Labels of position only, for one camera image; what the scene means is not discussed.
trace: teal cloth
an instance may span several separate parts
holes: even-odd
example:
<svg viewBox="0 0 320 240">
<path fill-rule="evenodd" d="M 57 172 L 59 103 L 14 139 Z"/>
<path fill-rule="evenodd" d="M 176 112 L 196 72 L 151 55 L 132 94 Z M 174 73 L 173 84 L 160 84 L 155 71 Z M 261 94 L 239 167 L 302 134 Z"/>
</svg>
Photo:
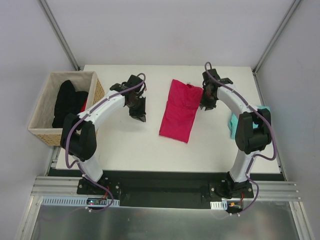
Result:
<svg viewBox="0 0 320 240">
<path fill-rule="evenodd" d="M 268 109 L 270 111 L 270 107 L 268 107 L 268 106 L 259 106 L 258 108 L 259 109 Z M 237 126 L 238 126 L 238 118 L 236 117 L 236 115 L 234 115 L 232 113 L 231 120 L 228 123 L 228 128 L 231 131 L 231 139 L 235 139 L 236 138 Z M 257 128 L 257 127 L 258 127 L 257 124 L 253 124 L 253 128 Z"/>
</svg>

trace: tabletop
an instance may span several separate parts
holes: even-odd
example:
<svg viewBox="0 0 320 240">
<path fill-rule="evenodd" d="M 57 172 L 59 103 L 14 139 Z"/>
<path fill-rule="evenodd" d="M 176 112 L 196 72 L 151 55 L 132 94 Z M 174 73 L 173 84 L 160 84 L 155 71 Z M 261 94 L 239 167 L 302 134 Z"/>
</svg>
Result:
<svg viewBox="0 0 320 240">
<path fill-rule="evenodd" d="M 221 78 L 230 78 L 250 104 L 261 105 L 250 67 L 213 68 Z M 97 131 L 96 154 L 103 170 L 220 173 L 228 172 L 233 166 L 238 148 L 228 128 L 232 113 L 221 101 L 214 110 L 197 110 L 188 143 L 159 136 L 172 80 L 201 87 L 203 66 L 86 65 L 84 71 L 95 71 L 105 92 L 113 84 L 127 81 L 131 74 L 146 75 L 146 122 L 131 118 L 129 109 L 124 107 Z M 272 145 L 262 153 L 272 156 Z M 67 169 L 64 149 L 56 169 Z M 278 174 L 280 171 L 276 160 L 258 157 L 251 172 Z"/>
</svg>

